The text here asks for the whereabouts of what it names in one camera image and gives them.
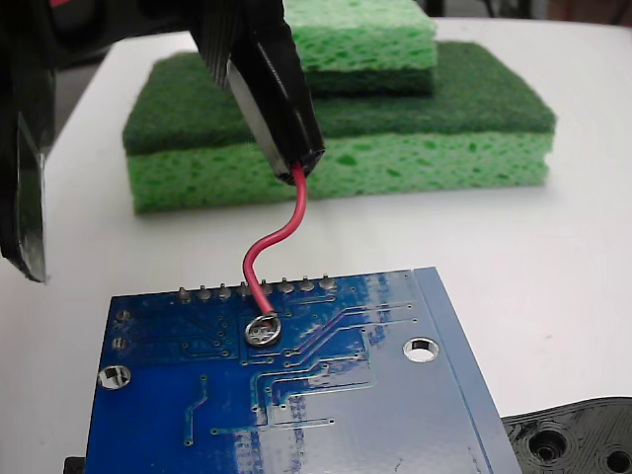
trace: red wire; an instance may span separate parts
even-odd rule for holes
[[[280,230],[257,241],[250,248],[246,257],[244,257],[244,277],[246,277],[246,281],[250,286],[250,290],[253,293],[253,297],[261,309],[262,314],[272,313],[275,309],[268,301],[266,294],[257,280],[255,269],[253,268],[255,265],[255,259],[263,250],[266,250],[268,247],[271,247],[272,245],[289,237],[300,225],[307,208],[307,180],[305,180],[305,175],[303,174],[303,169],[301,168],[300,163],[296,163],[293,166],[292,174],[294,175],[294,182],[296,183],[297,189],[296,209],[294,210],[294,215],[292,215],[289,222],[287,222],[287,224],[285,224],[285,226]]]

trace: sponge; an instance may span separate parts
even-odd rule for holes
[[[549,108],[480,45],[439,43],[438,53],[433,97],[314,101],[327,154],[309,179],[312,198],[543,183]],[[123,143],[137,212],[295,195],[190,55],[156,64]]]
[[[289,0],[285,18],[314,97],[432,89],[435,23],[414,0]]]

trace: white surface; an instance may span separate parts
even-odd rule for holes
[[[259,276],[437,266],[502,416],[632,396],[632,32],[447,20],[439,37],[487,46],[559,115],[546,186],[312,202]],[[112,295],[238,283],[250,244],[291,214],[132,214],[123,125],[151,64],[193,47],[114,47],[48,160],[50,284],[0,262],[2,473],[84,453]]]

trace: mounting hole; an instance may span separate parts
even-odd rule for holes
[[[632,467],[632,459],[623,451],[614,451],[606,459],[606,465],[612,472],[623,473],[629,472]]]
[[[404,356],[412,362],[432,362],[438,357],[438,345],[432,339],[411,339],[404,345]]]
[[[109,365],[97,376],[97,383],[107,390],[119,390],[131,380],[131,371],[124,365]]]
[[[539,460],[552,462],[566,453],[567,443],[561,434],[544,430],[529,440],[529,449]]]

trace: clip jaw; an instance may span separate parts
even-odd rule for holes
[[[293,185],[325,152],[281,0],[219,0],[192,34],[215,82],[229,89],[275,175]]]

